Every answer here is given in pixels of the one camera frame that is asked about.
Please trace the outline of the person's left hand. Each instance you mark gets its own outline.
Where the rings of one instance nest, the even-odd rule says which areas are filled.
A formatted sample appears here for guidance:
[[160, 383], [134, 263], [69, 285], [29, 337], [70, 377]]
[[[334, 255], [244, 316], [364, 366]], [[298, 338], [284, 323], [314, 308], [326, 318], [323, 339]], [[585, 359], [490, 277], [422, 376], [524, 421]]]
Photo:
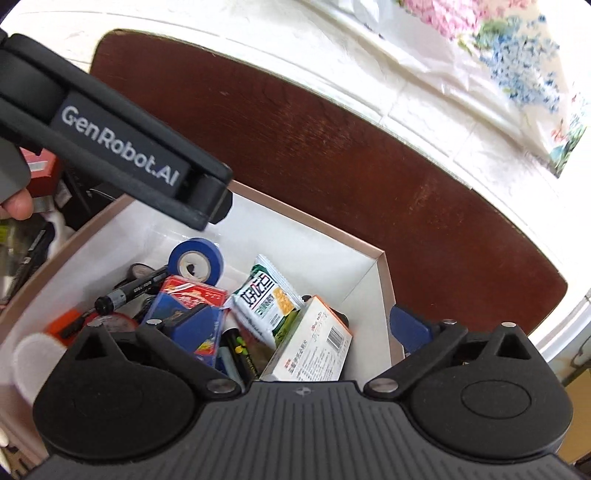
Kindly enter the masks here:
[[22, 189], [1, 203], [0, 218], [26, 220], [34, 211], [33, 199], [27, 189]]

